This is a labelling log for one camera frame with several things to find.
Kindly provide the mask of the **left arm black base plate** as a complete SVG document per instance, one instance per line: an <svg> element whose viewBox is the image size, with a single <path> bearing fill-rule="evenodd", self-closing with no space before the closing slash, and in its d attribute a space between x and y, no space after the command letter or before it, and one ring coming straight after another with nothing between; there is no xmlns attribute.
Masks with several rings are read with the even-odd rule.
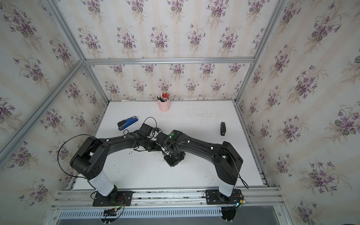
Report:
<svg viewBox="0 0 360 225"><path fill-rule="evenodd" d="M109 196L102 196L100 193L96 192L93 198L93 207L106 207L106 206L120 206L124 204L125 206L130 206L133 196L133 191L117 191L112 192Z"/></svg>

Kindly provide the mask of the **white ventilation grille strip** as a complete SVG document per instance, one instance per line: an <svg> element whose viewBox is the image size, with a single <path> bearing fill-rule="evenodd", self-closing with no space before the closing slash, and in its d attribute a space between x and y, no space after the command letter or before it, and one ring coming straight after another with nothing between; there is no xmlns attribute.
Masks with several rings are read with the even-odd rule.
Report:
<svg viewBox="0 0 360 225"><path fill-rule="evenodd" d="M188 217L221 217L218 207L180 207L180 208L126 208L114 213L105 214L105 209L62 210L59 219L116 219L116 218L188 218Z"/></svg>

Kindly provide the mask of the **blue black stapler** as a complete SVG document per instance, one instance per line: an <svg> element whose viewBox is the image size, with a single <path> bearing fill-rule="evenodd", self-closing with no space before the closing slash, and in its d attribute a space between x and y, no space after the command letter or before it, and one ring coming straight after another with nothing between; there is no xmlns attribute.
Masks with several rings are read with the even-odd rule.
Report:
<svg viewBox="0 0 360 225"><path fill-rule="evenodd" d="M130 117L128 119L122 120L118 122L118 130L125 130L127 127L131 126L132 124L136 123L138 118L136 116Z"/></svg>

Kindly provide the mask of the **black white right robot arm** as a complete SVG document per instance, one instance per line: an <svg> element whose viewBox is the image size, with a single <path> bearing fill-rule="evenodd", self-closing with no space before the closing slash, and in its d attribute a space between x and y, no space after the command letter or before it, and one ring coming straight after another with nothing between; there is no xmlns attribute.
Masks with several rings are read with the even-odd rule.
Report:
<svg viewBox="0 0 360 225"><path fill-rule="evenodd" d="M185 153L210 161L222 181L218 188L219 193L225 197L232 195L240 177L243 159L229 142L224 141L222 144L205 142L173 130L162 141L161 147L168 152L165 158L171 167L178 165L185 158Z"/></svg>

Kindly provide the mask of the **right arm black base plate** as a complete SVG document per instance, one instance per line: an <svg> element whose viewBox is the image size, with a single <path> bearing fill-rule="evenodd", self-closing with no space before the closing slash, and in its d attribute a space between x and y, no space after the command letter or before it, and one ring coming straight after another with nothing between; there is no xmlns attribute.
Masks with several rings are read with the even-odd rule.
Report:
<svg viewBox="0 0 360 225"><path fill-rule="evenodd" d="M244 195L240 189L233 189L230 196L225 196L219 190L208 189L203 193L208 205L241 205L245 203Z"/></svg>

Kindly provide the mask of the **pink pen cup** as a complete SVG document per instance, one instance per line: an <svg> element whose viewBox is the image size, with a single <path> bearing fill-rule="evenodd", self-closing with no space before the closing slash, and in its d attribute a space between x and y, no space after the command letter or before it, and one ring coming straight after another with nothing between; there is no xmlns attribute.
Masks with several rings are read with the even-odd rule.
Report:
<svg viewBox="0 0 360 225"><path fill-rule="evenodd" d="M170 110L170 100L167 100L165 102L158 101L157 103L161 112L167 112Z"/></svg>

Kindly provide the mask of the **small black remote device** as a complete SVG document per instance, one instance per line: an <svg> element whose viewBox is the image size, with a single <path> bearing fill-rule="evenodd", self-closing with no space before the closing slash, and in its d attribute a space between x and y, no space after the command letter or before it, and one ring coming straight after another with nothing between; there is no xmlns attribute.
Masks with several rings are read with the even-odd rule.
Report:
<svg viewBox="0 0 360 225"><path fill-rule="evenodd" d="M221 124L220 124L220 135L225 136L226 131L227 131L226 124L224 122L221 122Z"/></svg>

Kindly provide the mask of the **aluminium front rail frame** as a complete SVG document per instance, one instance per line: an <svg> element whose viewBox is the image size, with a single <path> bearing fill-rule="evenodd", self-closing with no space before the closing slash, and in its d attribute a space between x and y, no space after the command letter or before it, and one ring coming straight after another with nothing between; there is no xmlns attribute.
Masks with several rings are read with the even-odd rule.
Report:
<svg viewBox="0 0 360 225"><path fill-rule="evenodd" d="M170 207L231 207L235 205L208 205L203 197L204 188L170 188L170 189L121 189L133 191L130 206L126 208L170 208ZM241 206L284 206L285 201L276 187L239 188L244 195L245 203ZM52 210L90 209L96 192L93 190L59 191L51 203Z"/></svg>

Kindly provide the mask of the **red and black pens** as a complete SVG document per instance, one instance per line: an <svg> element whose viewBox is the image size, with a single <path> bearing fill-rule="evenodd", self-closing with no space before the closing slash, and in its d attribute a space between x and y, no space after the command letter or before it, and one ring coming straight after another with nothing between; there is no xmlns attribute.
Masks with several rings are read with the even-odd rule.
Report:
<svg viewBox="0 0 360 225"><path fill-rule="evenodd" d="M169 94L168 93L161 93L160 96L157 96L157 100L160 102L167 102L169 100Z"/></svg>

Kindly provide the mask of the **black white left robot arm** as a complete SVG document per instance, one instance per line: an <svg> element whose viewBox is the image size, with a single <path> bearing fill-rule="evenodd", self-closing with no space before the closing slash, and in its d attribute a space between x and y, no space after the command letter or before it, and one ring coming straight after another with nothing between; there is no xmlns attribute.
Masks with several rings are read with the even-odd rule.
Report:
<svg viewBox="0 0 360 225"><path fill-rule="evenodd" d="M134 132L112 138L88 137L70 160L70 166L81 174L103 197L116 198L117 187L108 179L103 168L108 155L115 152L143 147L145 151L161 151L156 141Z"/></svg>

